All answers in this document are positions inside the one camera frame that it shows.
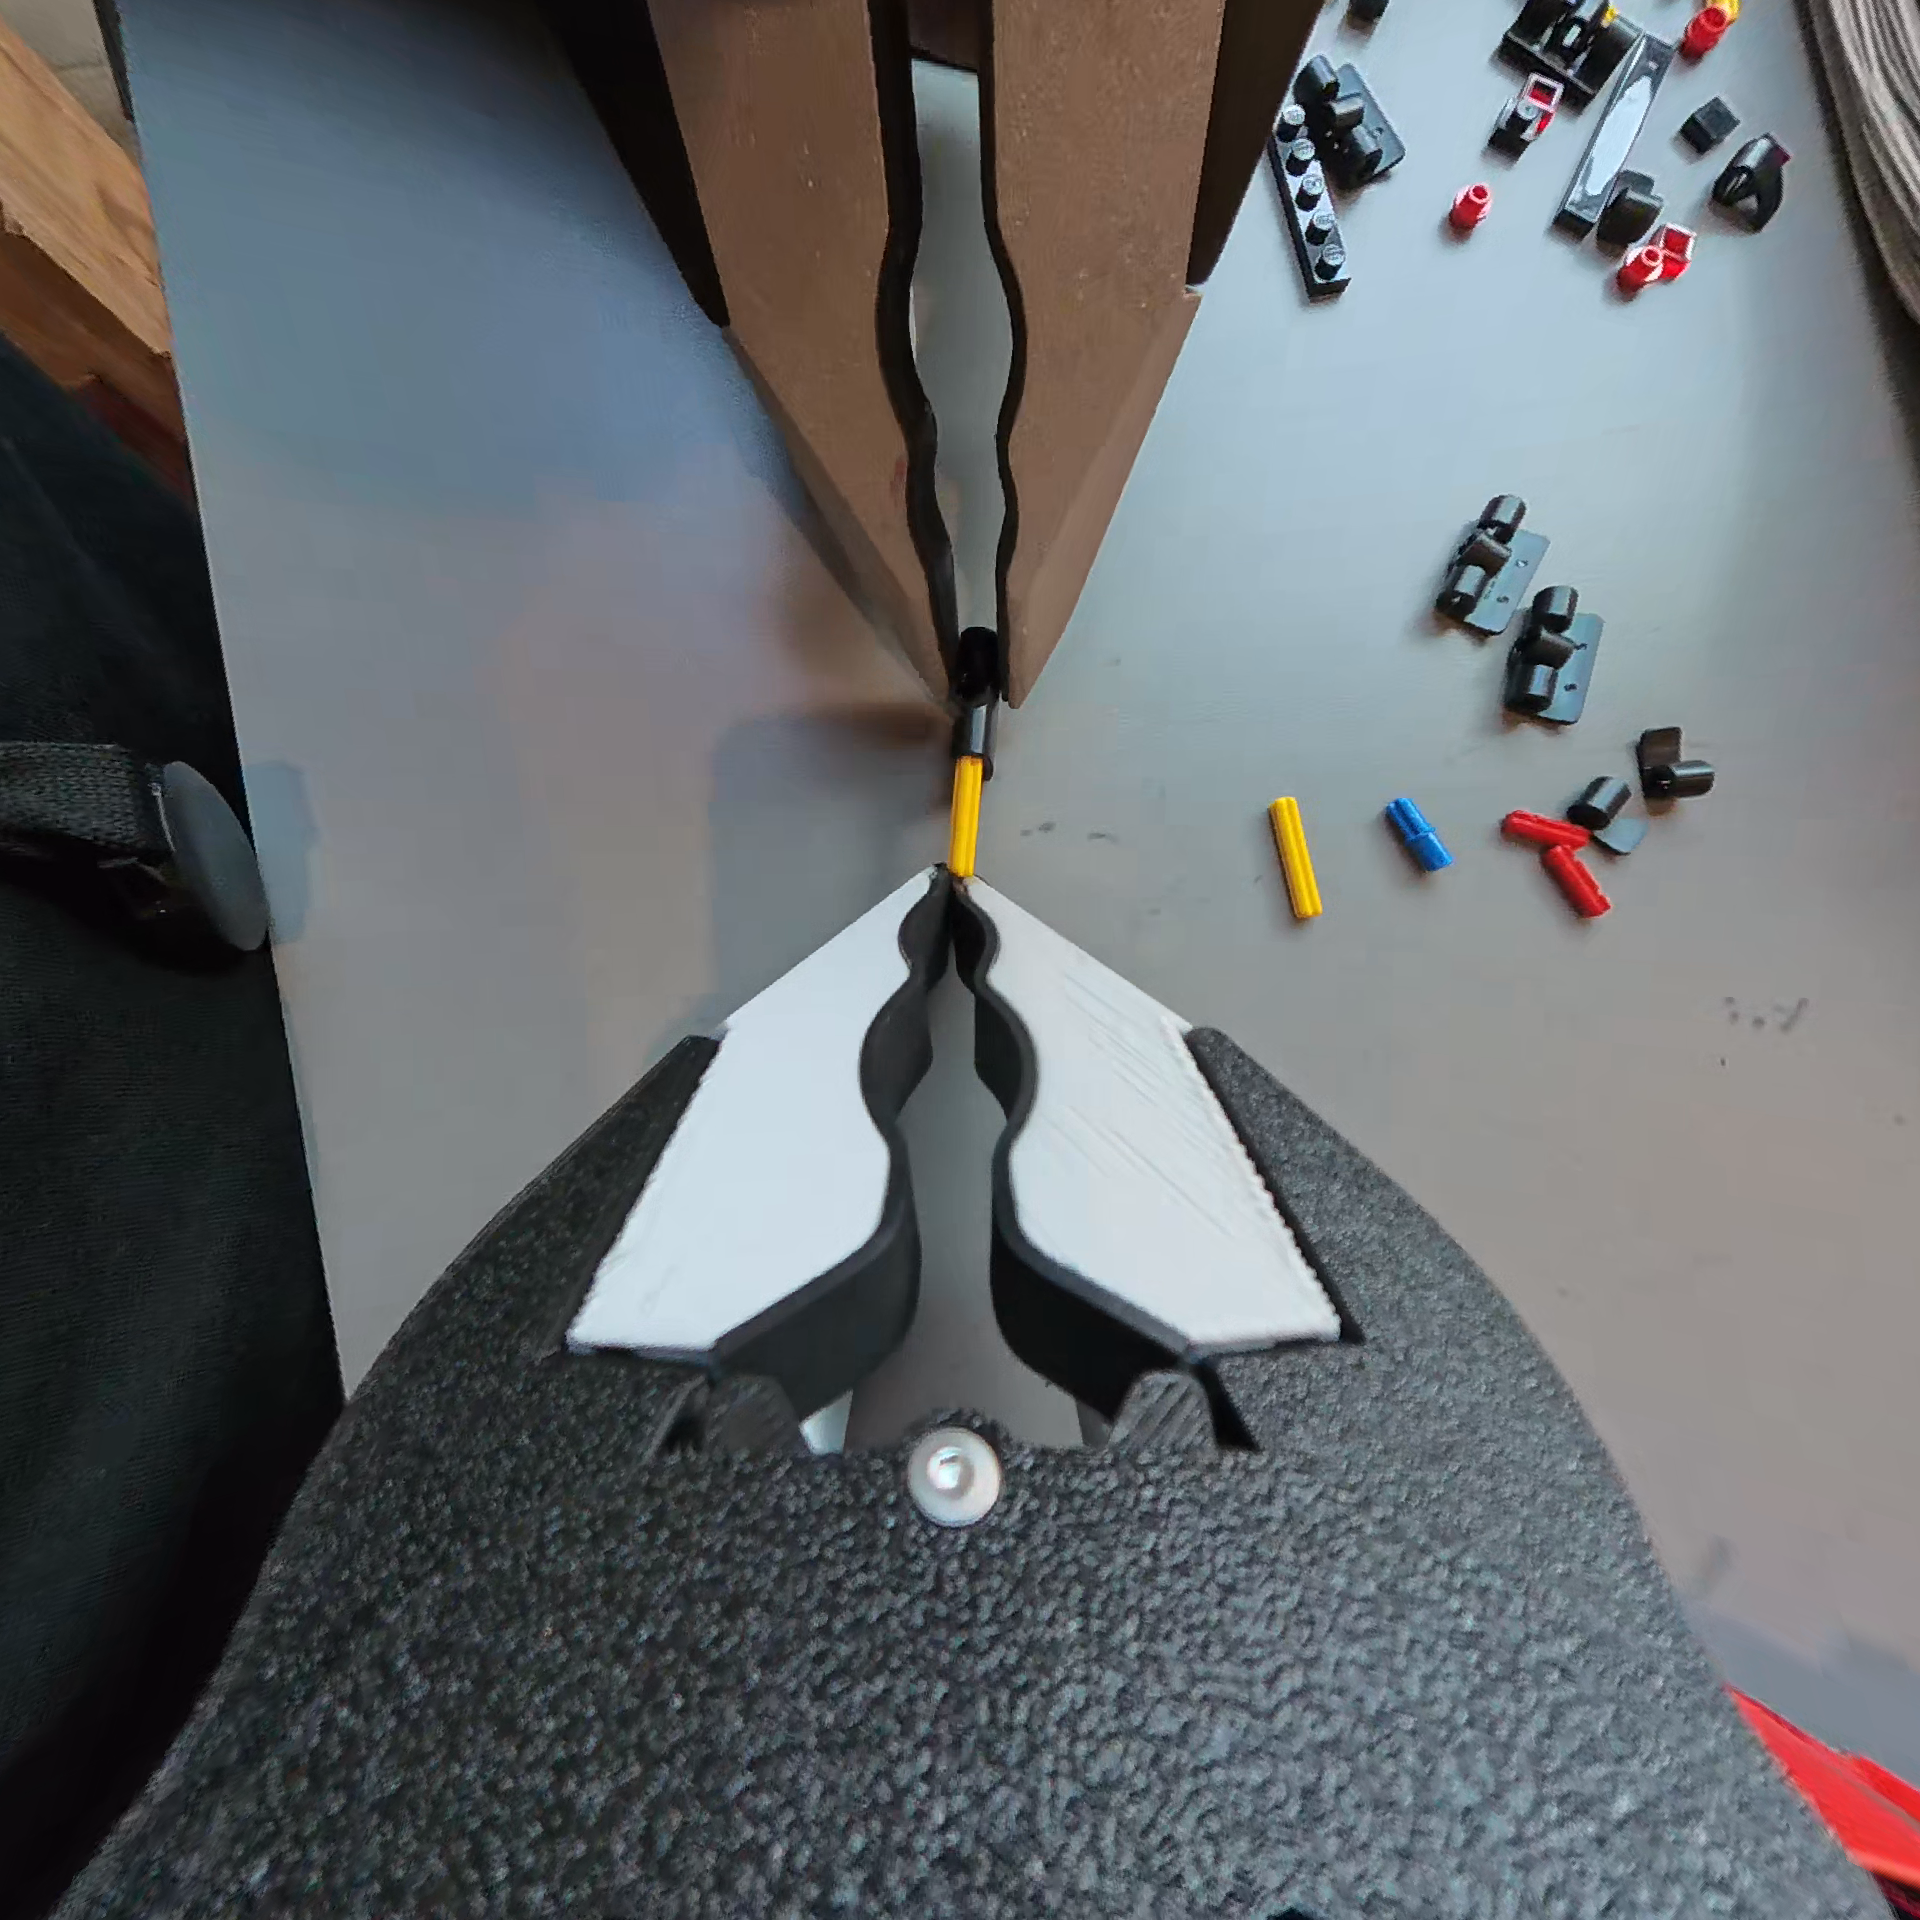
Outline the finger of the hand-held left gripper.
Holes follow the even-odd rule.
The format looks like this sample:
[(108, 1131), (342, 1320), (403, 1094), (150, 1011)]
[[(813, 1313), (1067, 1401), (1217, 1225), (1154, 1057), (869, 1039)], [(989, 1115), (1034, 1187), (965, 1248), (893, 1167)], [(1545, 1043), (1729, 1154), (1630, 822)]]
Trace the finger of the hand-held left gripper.
[(919, 158), (900, 4), (645, 4), (724, 336), (860, 599), (932, 694), (957, 647), (909, 345)]
[(989, 242), (1015, 345), (997, 440), (1013, 705), (1071, 622), (1198, 310), (1189, 242), (1222, 19), (1222, 4), (989, 4)]

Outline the round grey knob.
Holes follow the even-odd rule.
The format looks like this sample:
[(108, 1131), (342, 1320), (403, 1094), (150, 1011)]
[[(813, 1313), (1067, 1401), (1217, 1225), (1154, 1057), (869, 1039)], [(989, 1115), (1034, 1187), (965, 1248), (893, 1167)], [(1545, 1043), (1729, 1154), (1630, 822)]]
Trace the round grey knob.
[(185, 760), (166, 760), (155, 814), (177, 890), (206, 933), (239, 953), (263, 945), (271, 914), (256, 851), (222, 789)]

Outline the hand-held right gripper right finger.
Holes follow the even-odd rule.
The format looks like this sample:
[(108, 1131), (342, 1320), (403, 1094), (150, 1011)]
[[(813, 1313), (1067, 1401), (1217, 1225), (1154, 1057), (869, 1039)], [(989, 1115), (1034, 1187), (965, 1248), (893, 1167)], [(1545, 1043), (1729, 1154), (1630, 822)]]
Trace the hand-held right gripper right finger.
[(1002, 1109), (989, 1296), (1034, 1374), (1116, 1419), (1145, 1374), (1343, 1343), (1190, 1023), (979, 877), (957, 885), (957, 968)]

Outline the instruction booklet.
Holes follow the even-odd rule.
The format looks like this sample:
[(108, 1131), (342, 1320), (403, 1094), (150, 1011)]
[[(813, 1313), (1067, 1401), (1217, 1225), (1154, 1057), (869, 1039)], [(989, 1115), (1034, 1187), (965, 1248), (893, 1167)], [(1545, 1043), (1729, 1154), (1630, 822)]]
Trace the instruction booklet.
[(1891, 294), (1917, 322), (1917, 4), (1799, 4)]

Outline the pile of small toy bricks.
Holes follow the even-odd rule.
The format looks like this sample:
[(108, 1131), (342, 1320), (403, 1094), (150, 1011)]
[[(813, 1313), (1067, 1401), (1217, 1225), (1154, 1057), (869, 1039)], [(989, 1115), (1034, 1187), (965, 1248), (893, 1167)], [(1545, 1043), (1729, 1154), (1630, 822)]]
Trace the pile of small toy bricks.
[[(1703, 60), (1737, 16), (1741, 4), (1694, 4), (1667, 39), (1618, 4), (1518, 4), (1498, 34), (1496, 60), (1514, 75), (1514, 88), (1483, 152), (1514, 166), (1563, 118), (1583, 124), (1548, 228), (1592, 244), (1615, 299), (1640, 299), (1690, 269), (1699, 228), (1667, 213), (1657, 180), (1633, 155), (1674, 64)], [(1301, 60), (1268, 138), (1268, 166), (1310, 299), (1344, 294), (1350, 259), (1343, 205), (1404, 155), (1400, 130), (1356, 60)]]

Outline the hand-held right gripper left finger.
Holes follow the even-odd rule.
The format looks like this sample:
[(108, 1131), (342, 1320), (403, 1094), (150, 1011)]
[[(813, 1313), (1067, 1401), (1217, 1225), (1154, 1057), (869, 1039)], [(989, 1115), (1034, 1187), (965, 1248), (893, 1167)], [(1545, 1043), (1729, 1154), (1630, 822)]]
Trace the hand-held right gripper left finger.
[(722, 1023), (572, 1320), (579, 1356), (838, 1401), (900, 1345), (919, 1291), (900, 1114), (948, 917), (926, 867)]

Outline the person's lap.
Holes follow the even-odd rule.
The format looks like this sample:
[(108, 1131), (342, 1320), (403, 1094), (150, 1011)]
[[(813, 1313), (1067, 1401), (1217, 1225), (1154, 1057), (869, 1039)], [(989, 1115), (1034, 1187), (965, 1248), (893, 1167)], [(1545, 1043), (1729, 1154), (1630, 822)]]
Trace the person's lap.
[(268, 945), (185, 906), (155, 769), (249, 829), (198, 518), (2, 345), (2, 1917), (191, 1714), (342, 1409)]

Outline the partly built toy car model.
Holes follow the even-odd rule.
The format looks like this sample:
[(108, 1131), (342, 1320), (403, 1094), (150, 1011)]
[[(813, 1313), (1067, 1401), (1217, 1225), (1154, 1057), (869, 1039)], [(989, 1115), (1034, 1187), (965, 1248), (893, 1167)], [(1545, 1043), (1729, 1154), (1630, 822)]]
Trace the partly built toy car model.
[(1875, 1876), (1891, 1914), (1917, 1917), (1917, 1783), (1863, 1754), (1815, 1739), (1746, 1692), (1726, 1693), (1840, 1851)]

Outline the black toy clip plate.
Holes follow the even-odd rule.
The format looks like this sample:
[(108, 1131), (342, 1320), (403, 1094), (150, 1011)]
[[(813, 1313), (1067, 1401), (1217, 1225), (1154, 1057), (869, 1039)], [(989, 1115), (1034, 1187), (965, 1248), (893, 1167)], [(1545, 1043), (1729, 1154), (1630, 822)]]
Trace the black toy clip plate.
[(1573, 727), (1592, 690), (1606, 622), (1573, 583), (1531, 598), (1502, 674), (1502, 710), (1514, 720)]
[(1548, 555), (1548, 536), (1528, 530), (1524, 498), (1496, 494), (1469, 523), (1433, 594), (1437, 617), (1491, 640), (1506, 632)]

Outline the wooden post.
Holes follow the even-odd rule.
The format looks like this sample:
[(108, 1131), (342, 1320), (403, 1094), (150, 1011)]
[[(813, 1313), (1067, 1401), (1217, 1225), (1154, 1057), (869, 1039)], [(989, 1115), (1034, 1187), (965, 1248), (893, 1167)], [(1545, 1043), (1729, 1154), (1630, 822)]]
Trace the wooden post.
[(195, 498), (148, 180), (9, 19), (2, 338), (177, 495)]

